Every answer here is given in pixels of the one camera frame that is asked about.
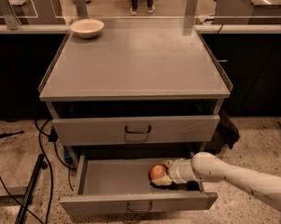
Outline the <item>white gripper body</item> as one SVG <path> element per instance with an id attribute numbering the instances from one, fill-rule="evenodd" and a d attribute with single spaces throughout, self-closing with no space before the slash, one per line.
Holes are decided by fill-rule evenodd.
<path id="1" fill-rule="evenodd" d="M 191 166 L 191 159 L 173 160 L 169 165 L 168 175 L 176 184 L 186 184 L 196 180 Z"/>

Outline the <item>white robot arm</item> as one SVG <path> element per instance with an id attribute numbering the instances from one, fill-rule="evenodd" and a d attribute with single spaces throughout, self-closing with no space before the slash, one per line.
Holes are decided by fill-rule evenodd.
<path id="1" fill-rule="evenodd" d="M 280 176 L 231 165 L 208 152 L 199 152 L 191 159 L 162 161 L 150 168 L 148 176 L 157 187 L 190 181 L 226 181 L 281 212 Z"/>

